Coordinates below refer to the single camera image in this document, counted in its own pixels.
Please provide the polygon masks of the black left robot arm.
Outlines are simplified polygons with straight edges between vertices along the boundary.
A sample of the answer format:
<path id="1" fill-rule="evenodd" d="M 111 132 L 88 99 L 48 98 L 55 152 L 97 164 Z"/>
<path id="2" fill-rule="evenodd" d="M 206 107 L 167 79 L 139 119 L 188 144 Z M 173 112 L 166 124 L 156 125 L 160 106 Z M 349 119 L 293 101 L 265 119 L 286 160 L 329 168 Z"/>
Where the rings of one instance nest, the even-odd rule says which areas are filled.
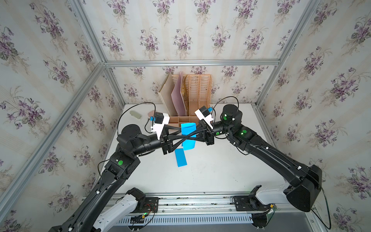
<path id="1" fill-rule="evenodd" d="M 140 156 L 157 149 L 165 154 L 173 152 L 197 131 L 183 135 L 181 128 L 169 125 L 170 116 L 154 111 L 151 135 L 142 133 L 136 124 L 118 130 L 118 145 L 114 154 L 105 160 L 104 169 L 88 197 L 62 224 L 53 226 L 52 232 L 108 232 L 123 217 L 145 204 L 146 195 L 137 188 L 130 189 L 122 200 L 104 210 L 117 190 L 129 179 L 140 164 Z"/>

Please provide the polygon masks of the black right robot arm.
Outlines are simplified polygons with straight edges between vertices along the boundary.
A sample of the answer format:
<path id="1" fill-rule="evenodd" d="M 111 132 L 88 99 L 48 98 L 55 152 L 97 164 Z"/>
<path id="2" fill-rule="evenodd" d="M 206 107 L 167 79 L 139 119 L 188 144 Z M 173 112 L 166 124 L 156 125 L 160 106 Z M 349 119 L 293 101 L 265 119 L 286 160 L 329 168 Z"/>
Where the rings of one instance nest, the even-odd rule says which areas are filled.
<path id="1" fill-rule="evenodd" d="M 200 124 L 206 128 L 207 141 L 213 141 L 220 134 L 226 135 L 238 151 L 260 159 L 289 183 L 283 194 L 292 206 L 303 212 L 311 212 L 319 194 L 325 192 L 322 188 L 322 170 L 314 164 L 308 166 L 294 160 L 243 125 L 239 105 L 225 105 L 220 121 L 215 121 L 213 111 L 213 108 L 205 106 L 196 111 Z"/>

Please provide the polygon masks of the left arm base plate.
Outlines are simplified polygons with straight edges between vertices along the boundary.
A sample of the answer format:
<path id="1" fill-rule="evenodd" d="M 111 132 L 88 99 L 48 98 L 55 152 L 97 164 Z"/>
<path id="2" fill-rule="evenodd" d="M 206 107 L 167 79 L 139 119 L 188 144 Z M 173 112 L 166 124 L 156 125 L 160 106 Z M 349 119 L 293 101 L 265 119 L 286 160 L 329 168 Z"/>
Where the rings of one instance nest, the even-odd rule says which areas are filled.
<path id="1" fill-rule="evenodd" d="M 157 213 L 158 211 L 158 197 L 146 197 L 142 199 L 132 213 Z"/>

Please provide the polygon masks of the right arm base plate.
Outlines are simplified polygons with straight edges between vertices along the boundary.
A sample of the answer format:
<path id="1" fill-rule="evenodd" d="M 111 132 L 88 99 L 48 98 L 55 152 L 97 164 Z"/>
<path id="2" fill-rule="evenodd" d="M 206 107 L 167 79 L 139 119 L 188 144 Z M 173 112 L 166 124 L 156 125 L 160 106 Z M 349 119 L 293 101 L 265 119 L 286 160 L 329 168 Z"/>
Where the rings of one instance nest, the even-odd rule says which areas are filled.
<path id="1" fill-rule="evenodd" d="M 274 207 L 273 204 L 264 205 L 255 196 L 234 196 L 232 197 L 236 211 L 270 211 Z"/>

